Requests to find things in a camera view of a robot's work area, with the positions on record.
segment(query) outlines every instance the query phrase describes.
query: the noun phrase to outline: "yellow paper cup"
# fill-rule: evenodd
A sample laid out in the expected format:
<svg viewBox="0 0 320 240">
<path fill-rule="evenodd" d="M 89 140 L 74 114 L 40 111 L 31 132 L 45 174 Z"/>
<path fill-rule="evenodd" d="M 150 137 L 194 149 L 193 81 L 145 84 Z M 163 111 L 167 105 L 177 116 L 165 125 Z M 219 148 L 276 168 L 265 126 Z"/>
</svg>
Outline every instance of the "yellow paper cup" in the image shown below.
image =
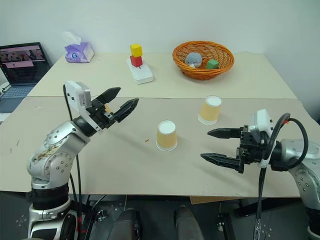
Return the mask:
<svg viewBox="0 0 320 240">
<path fill-rule="evenodd" d="M 158 149 L 165 152 L 170 152 L 177 147 L 176 125 L 172 121 L 163 120 L 159 123 L 155 144 Z"/>
<path fill-rule="evenodd" d="M 205 125 L 213 125 L 218 121 L 222 100 L 218 96 L 208 96 L 202 105 L 198 119 Z"/>
</svg>

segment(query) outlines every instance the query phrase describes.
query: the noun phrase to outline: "wicker basket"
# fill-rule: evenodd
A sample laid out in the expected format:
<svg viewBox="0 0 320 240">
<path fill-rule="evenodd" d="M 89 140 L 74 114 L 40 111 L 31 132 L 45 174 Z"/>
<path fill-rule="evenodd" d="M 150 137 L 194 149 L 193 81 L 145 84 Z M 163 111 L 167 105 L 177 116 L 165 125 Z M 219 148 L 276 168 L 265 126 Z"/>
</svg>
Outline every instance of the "wicker basket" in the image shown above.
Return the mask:
<svg viewBox="0 0 320 240">
<path fill-rule="evenodd" d="M 202 65 L 199 68 L 190 67 L 185 63 L 187 55 L 192 52 L 199 53 L 202 56 Z M 182 43 L 173 50 L 172 57 L 184 75 L 197 80 L 208 80 L 225 73 L 235 62 L 235 58 L 229 49 L 211 41 L 187 41 Z M 217 69 L 206 69 L 207 62 L 210 59 L 219 62 Z"/>
</svg>

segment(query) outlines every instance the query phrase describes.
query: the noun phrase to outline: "tissue box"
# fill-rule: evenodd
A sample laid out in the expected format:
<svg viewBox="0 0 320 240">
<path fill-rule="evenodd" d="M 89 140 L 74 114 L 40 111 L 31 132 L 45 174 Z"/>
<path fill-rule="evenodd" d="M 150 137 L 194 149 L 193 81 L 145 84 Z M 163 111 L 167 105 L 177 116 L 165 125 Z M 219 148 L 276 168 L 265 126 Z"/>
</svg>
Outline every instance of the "tissue box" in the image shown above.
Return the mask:
<svg viewBox="0 0 320 240">
<path fill-rule="evenodd" d="M 65 60 L 69 63 L 89 63 L 95 55 L 89 42 L 65 46 Z"/>
</svg>

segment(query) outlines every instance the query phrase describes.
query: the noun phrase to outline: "white wall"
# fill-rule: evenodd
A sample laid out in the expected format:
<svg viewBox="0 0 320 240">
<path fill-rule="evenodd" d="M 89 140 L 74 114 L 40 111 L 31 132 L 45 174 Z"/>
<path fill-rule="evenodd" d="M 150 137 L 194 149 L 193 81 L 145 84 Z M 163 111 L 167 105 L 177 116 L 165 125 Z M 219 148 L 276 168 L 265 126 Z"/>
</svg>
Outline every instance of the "white wall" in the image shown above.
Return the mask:
<svg viewBox="0 0 320 240">
<path fill-rule="evenodd" d="M 0 23 L 0 45 L 39 41 L 53 63 L 64 52 L 63 31 L 96 52 L 127 53 L 139 42 L 144 52 L 170 53 L 209 40 L 233 53 L 265 53 L 320 117 L 320 0 L 0 0 Z"/>
</svg>

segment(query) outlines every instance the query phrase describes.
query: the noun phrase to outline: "laptop screen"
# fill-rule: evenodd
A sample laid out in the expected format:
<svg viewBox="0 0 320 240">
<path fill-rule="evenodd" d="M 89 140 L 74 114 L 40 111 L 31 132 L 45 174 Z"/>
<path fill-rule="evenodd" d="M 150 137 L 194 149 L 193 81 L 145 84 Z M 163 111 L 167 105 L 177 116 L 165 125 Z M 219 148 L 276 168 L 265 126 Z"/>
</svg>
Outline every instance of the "laptop screen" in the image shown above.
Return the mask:
<svg viewBox="0 0 320 240">
<path fill-rule="evenodd" d="M 36 84 L 50 69 L 39 42 L 0 46 L 0 68 L 12 86 Z"/>
</svg>

